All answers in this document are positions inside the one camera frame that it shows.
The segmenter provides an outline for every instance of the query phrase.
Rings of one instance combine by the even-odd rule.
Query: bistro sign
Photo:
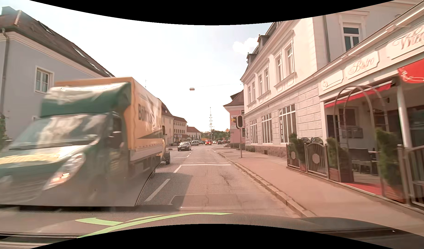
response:
[[[369,71],[372,68],[375,68],[378,65],[378,62],[379,62],[378,52],[373,51],[372,53],[348,65],[344,69],[344,75],[348,79],[353,78],[359,74]]]
[[[398,37],[386,45],[387,56],[395,59],[424,45],[424,25],[419,26],[409,33]]]

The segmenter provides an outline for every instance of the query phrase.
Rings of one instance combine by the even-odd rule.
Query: store sign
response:
[[[404,82],[424,83],[424,59],[398,68],[398,74]]]
[[[346,75],[348,79],[353,78],[359,74],[369,71],[372,68],[377,67],[378,62],[379,62],[378,51],[373,51],[372,53],[348,65],[344,69],[344,74]]]
[[[394,59],[421,46],[424,46],[424,25],[389,42],[386,45],[386,53],[388,57]]]
[[[343,82],[343,71],[342,70],[338,70],[337,72],[335,72],[334,74],[332,74],[331,76],[323,79],[320,83],[321,85],[321,89],[323,91],[326,91],[327,89],[334,87],[336,85],[338,85],[339,83]]]

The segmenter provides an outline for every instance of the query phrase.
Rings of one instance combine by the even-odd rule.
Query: gate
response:
[[[404,151],[410,200],[424,207],[424,145]]]
[[[298,155],[292,151],[292,144],[287,145],[287,166],[300,168],[300,162],[298,161]]]
[[[323,144],[306,144],[306,165],[309,172],[328,176],[327,148]]]

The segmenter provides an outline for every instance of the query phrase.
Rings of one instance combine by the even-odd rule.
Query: curb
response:
[[[261,184],[261,186],[263,186],[265,189],[267,189],[277,199],[279,199],[281,202],[286,204],[287,207],[292,209],[292,211],[294,211],[296,214],[298,214],[302,218],[317,217],[317,215],[314,214],[312,211],[307,210],[304,207],[302,207],[301,205],[299,205],[296,201],[293,200],[293,198],[291,196],[289,196],[286,193],[278,190],[277,188],[275,188],[274,185],[270,184],[269,182],[267,182],[265,179],[263,179],[259,175],[253,173],[252,171],[250,171],[246,167],[242,166],[241,164],[228,159],[226,156],[222,155],[221,153],[217,152],[217,154],[224,157],[226,160],[228,160],[229,162],[233,163],[238,168],[243,170],[246,174],[248,174],[251,178],[253,178],[257,183]]]

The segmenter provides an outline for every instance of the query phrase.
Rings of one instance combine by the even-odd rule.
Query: potted plant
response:
[[[329,160],[329,178],[331,180],[351,183],[354,181],[352,166],[350,164],[349,153],[333,137],[326,139],[328,145],[328,160]],[[340,160],[340,168],[338,169],[338,159]]]
[[[291,144],[291,151],[297,154],[298,161],[300,162],[300,170],[306,171],[306,154],[304,149],[304,141],[298,138],[297,134],[292,133],[289,135],[289,141]]]
[[[384,191],[389,199],[405,202],[403,195],[403,181],[398,162],[397,136],[394,133],[375,129],[378,144],[381,177],[383,178]]]

